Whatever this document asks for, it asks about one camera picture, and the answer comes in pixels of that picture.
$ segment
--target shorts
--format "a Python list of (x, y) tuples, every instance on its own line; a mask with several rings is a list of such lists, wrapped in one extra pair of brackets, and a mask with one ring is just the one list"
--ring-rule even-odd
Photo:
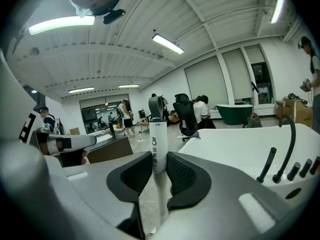
[(133, 126), (132, 120), (130, 118), (129, 119), (124, 119), (124, 127), (128, 128), (128, 127), (131, 127), (131, 126)]

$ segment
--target black office chair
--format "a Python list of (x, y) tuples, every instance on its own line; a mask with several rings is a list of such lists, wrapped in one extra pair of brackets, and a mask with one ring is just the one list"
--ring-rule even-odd
[(173, 107), (180, 118), (180, 131), (187, 136), (185, 139), (191, 137), (198, 130), (198, 123), (195, 117), (193, 102), (189, 100), (188, 95), (181, 93), (175, 95), (175, 103)]

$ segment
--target woman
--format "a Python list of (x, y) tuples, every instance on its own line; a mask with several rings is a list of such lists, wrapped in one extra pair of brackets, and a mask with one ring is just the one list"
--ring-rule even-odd
[(198, 129), (215, 129), (214, 123), (209, 119), (207, 104), (209, 99), (207, 96), (198, 96), (193, 104), (193, 111)]
[(308, 37), (302, 36), (301, 44), (298, 44), (298, 47), (302, 48), (306, 54), (310, 55), (310, 71), (312, 73), (313, 80), (310, 84), (306, 85), (306, 89), (307, 92), (310, 92), (311, 88), (313, 88), (312, 129), (320, 134), (320, 61), (317, 57), (314, 46)]

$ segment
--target floor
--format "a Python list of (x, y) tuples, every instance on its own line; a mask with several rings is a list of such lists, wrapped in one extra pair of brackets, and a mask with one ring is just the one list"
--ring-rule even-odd
[[(277, 126), (278, 119), (275, 117), (261, 118), (261, 124), (263, 127)], [(217, 129), (240, 129), (242, 125), (227, 125), (222, 120), (214, 121), (214, 125)], [(140, 127), (136, 126), (135, 131), (140, 131)], [(129, 138), (129, 142), (133, 153), (144, 152), (150, 150), (150, 136), (146, 127), (142, 128), (142, 133), (137, 136)], [(183, 142), (177, 137), (181, 135), (179, 130), (179, 124), (170, 125), (167, 128), (168, 134), (168, 150), (172, 152), (178, 152), (187, 141)], [(146, 235), (150, 232), (154, 232), (156, 228), (160, 227), (160, 218), (158, 215), (158, 203), (157, 203), (157, 190), (153, 176), (150, 177), (147, 185), (139, 197), (139, 206), (143, 229)]]

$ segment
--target ceiling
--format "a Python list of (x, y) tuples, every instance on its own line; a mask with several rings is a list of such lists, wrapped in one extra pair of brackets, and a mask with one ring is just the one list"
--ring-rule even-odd
[[(92, 26), (25, 33), (8, 64), (22, 83), (53, 99), (91, 86), (93, 94), (131, 83), (143, 89), (204, 53), (254, 38), (284, 36), (297, 15), (286, 0), (280, 19), (271, 24), (275, 4), (276, 0), (121, 0), (116, 9), (126, 10), (126, 15), (111, 25), (97, 16)], [(75, 15), (68, 0), (43, 0), (29, 26)], [(185, 52), (179, 55), (152, 41), (155, 33)], [(32, 54), (32, 48), (39, 54)]]

